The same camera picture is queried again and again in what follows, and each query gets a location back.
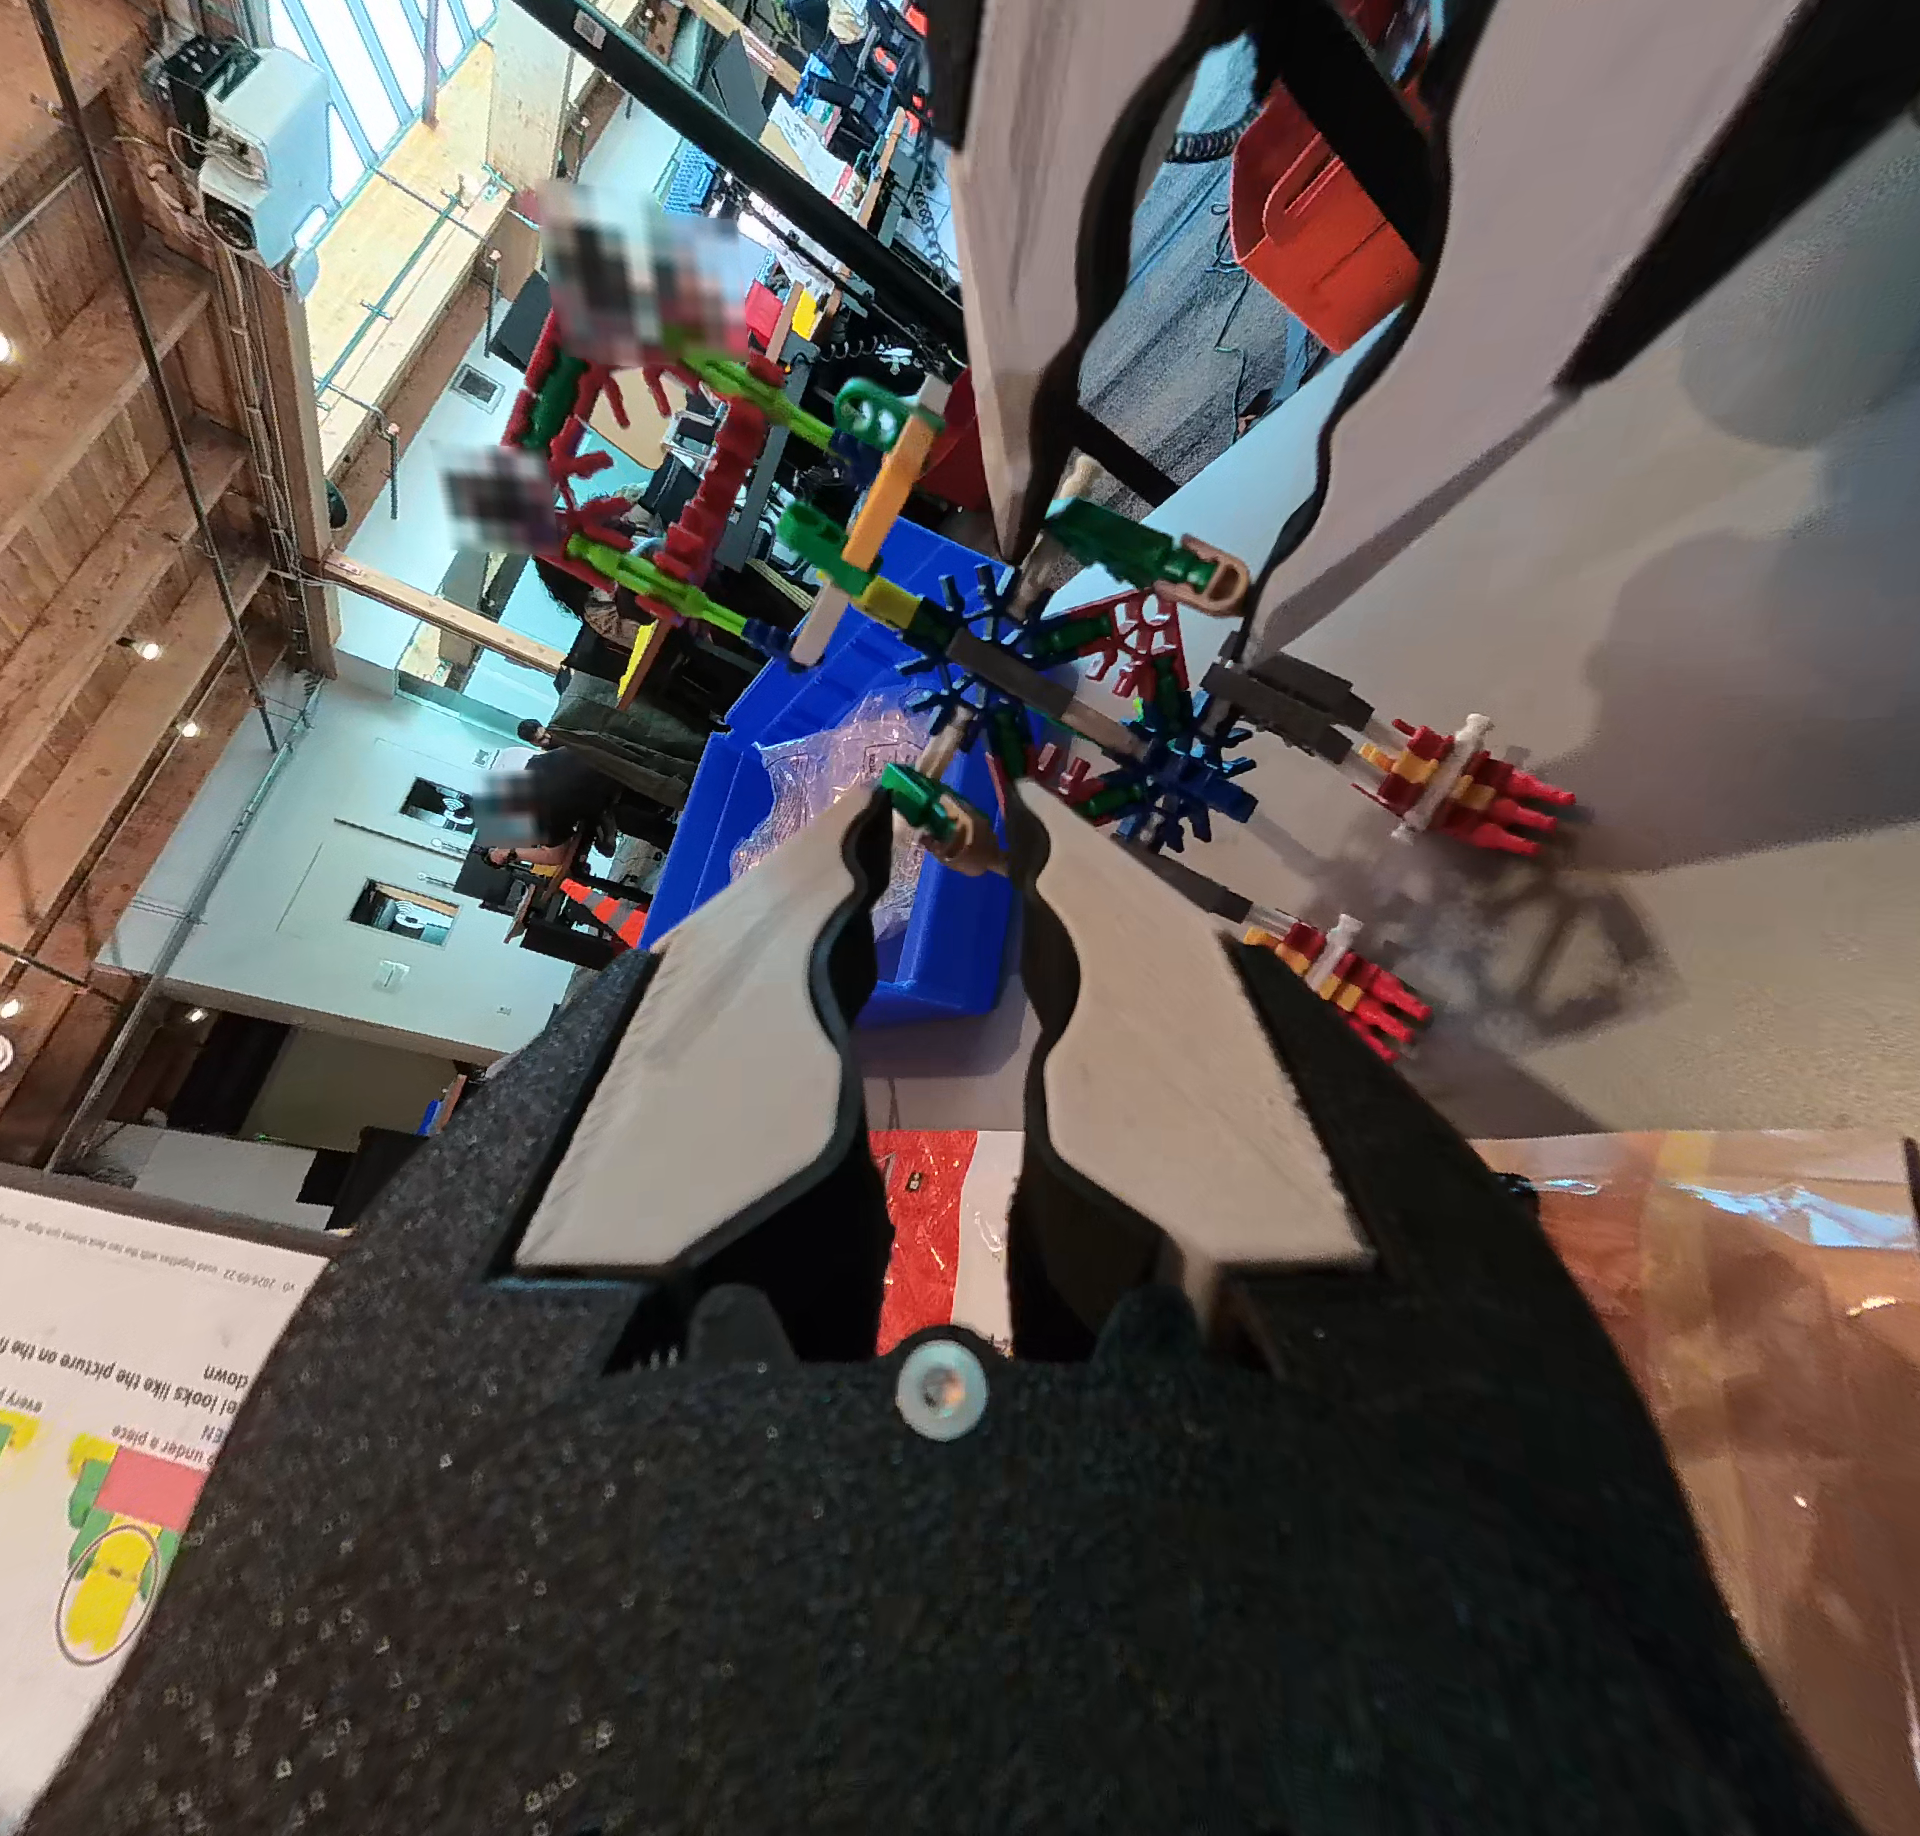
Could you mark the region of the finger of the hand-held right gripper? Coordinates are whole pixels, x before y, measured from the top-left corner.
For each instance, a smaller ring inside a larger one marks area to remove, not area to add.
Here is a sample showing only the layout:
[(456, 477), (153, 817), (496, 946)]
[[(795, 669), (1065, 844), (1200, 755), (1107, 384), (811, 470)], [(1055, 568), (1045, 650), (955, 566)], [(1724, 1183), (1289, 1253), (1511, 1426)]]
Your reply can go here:
[(1076, 447), (1085, 353), (1127, 286), (1149, 158), (1204, 56), (1266, 0), (975, 0), (947, 158), (998, 553), (1019, 558)]
[(1294, 646), (1566, 410), (1575, 350), (1804, 2), (1493, 2), (1421, 306), (1351, 378), (1242, 663)]

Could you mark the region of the white instruction sheet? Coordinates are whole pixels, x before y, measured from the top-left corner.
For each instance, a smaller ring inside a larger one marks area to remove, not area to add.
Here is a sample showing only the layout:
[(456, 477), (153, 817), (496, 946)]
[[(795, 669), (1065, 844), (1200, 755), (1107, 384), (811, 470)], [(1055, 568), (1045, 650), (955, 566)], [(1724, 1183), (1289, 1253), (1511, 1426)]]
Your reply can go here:
[(323, 1256), (2, 1196), (2, 1827), (151, 1625), (246, 1394)]

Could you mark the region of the skylight window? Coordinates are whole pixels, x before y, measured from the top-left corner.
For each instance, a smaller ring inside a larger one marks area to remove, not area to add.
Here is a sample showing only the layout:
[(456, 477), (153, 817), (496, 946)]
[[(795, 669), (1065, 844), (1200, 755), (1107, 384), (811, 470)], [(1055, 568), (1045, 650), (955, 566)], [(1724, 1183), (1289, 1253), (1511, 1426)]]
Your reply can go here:
[(454, 74), (490, 31), (496, 0), (269, 0), (271, 39), (325, 77), (329, 216), (339, 216), (421, 121), (451, 116)]

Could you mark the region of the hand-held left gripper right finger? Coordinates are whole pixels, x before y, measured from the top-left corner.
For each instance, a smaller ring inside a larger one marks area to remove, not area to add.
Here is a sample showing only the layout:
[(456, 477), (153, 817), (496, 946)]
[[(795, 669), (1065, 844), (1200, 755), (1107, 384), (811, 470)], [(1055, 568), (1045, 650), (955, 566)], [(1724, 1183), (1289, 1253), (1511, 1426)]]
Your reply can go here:
[(1040, 785), (1010, 789), (1026, 1137), (1186, 1277), (1373, 1253), (1216, 918)]

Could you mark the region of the row of ceiling spotlights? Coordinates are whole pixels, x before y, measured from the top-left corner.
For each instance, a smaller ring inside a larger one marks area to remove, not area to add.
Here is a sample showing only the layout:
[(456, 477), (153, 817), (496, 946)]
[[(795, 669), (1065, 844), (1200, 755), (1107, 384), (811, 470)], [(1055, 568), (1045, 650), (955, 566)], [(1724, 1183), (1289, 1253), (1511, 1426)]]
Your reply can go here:
[(153, 384), (106, 289), (4, 372), (4, 1032), (39, 1034), (89, 995), (89, 886), (140, 781), (227, 647), (195, 549), (195, 481), (219, 501), (246, 460), (195, 410), (175, 346), (205, 293), (161, 286)]

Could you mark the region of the orange plastic crate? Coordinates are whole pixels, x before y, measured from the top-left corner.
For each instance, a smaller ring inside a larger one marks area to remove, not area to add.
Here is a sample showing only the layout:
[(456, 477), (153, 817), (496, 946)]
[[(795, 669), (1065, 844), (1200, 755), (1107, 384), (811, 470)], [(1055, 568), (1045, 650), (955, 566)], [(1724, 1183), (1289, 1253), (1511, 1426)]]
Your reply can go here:
[(1238, 267), (1330, 353), (1343, 353), (1416, 289), (1405, 240), (1282, 84), (1231, 158)]

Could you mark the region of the blue plastic bin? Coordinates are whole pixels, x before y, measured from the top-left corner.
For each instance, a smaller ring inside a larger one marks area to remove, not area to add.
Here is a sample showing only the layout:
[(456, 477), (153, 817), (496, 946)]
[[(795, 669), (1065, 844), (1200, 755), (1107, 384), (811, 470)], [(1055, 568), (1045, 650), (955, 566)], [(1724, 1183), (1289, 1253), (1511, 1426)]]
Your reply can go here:
[[(917, 693), (927, 677), (900, 677), (910, 658), (884, 623), (847, 612), (819, 665), (792, 670), (768, 663), (707, 742), (662, 863), (644, 947), (651, 949), (732, 881), (732, 852), (774, 812), (775, 791), (761, 751), (851, 720), (878, 693)], [(966, 878), (926, 863), (916, 906), (899, 937), (877, 938), (877, 989), (857, 1024), (864, 1031), (994, 1007), (1002, 983), (1006, 935), (1013, 893), (1007, 878)]]

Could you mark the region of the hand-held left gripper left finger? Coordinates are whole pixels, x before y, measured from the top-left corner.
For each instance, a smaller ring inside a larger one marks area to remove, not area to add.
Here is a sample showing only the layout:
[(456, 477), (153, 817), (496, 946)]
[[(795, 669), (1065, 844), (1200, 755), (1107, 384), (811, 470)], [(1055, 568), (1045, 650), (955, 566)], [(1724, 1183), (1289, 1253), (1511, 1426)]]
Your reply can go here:
[(856, 787), (662, 937), (519, 1273), (686, 1273), (842, 1167), (892, 863), (892, 804)]

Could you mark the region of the white wall box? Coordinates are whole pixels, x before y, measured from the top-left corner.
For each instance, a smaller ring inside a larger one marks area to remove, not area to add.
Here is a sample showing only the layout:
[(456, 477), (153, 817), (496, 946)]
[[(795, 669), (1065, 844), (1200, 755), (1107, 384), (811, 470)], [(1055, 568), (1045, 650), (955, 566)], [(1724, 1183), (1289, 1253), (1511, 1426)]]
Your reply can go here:
[(211, 230), (239, 256), (286, 272), (301, 231), (330, 199), (330, 91), (286, 47), (197, 34), (159, 60), (171, 144)]

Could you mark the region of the red yellow toy assembly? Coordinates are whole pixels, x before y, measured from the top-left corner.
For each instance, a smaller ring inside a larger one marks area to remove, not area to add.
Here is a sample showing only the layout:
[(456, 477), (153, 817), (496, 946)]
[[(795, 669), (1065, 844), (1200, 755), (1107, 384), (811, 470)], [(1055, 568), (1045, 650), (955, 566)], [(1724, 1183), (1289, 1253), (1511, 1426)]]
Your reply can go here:
[[(1392, 817), (1392, 842), (1426, 835), (1520, 859), (1536, 857), (1575, 806), (1572, 793), (1491, 747), (1491, 720), (1471, 714), (1452, 730), (1381, 720), (1356, 697), (1320, 708), (1283, 697), (1283, 740), (1329, 768)], [(1362, 949), (1366, 922), (1340, 912), (1327, 924), (1252, 904), (1238, 941), (1262, 952), (1384, 1062), (1400, 1062), (1428, 1031), (1431, 1009), (1404, 979)]]

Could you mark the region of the crumpled clear plastic bag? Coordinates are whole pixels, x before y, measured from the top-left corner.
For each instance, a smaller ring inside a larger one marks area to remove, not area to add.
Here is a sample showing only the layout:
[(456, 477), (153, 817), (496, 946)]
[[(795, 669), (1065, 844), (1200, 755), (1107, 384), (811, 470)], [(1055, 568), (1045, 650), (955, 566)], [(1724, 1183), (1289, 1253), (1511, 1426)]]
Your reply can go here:
[(732, 848), (732, 881), (751, 874), (852, 789), (877, 787), (885, 765), (916, 768), (927, 742), (931, 717), (908, 712), (902, 691), (881, 687), (864, 697), (836, 726), (758, 746), (758, 760), (771, 787), (771, 810)]

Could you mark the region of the small multicolour toy model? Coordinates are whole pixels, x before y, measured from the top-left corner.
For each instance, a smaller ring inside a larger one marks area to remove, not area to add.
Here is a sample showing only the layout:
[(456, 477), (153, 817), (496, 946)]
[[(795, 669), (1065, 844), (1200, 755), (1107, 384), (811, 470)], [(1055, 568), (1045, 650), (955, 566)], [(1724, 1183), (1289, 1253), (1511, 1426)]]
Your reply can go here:
[[(947, 443), (949, 400), (936, 379), (910, 400), (942, 417), (931, 460)], [(833, 435), (828, 456), (857, 483), (859, 506), (884, 455)], [(874, 573), (845, 563), (848, 525), (806, 501), (783, 514), (777, 547), (824, 583), (783, 656), (812, 669), (847, 612), (910, 650), (902, 672), (931, 682), (906, 703), (931, 717), (931, 742), (916, 768), (884, 770), (899, 835), (966, 874), (1006, 868), (989, 817), (947, 782), (949, 763), (969, 753), (1002, 785), (1051, 785), (1073, 814), (1150, 852), (1209, 839), (1216, 818), (1254, 814), (1242, 787), (1252, 763), (1231, 746), (1262, 723), (1259, 708), (1270, 725), (1285, 717), (1285, 695), (1261, 677), (1195, 693), (1178, 634), (1182, 608), (1229, 618), (1242, 607), (1238, 559), (1060, 495), (1013, 571), (985, 563), (974, 587), (946, 577), (916, 591), (885, 573), (881, 553)]]

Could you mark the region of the red toy model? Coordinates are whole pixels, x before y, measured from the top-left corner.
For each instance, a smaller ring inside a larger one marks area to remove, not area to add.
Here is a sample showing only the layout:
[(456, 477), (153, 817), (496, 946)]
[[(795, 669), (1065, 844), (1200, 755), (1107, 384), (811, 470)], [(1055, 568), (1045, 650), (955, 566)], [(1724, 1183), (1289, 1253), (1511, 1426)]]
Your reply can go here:
[(783, 426), (820, 450), (832, 447), (833, 428), (788, 398), (785, 368), (758, 348), (742, 357), (696, 346), (681, 356), (651, 350), (640, 378), (662, 415), (671, 413), (662, 387), (669, 378), (720, 406), (693, 498), (661, 534), (656, 553), (644, 553), (637, 531), (622, 527), (617, 498), (576, 492), (580, 481), (610, 464), (604, 452), (585, 450), (594, 410), (608, 400), (619, 422), (627, 415), (615, 371), (576, 356), (555, 316), (540, 324), (501, 447), (484, 464), (475, 481), (479, 501), (467, 512), (487, 522), (496, 549), (526, 553), (550, 573), (631, 597), (664, 631), (698, 626), (762, 656), (781, 656), (786, 637), (774, 623), (714, 601), (707, 577), (771, 428)]

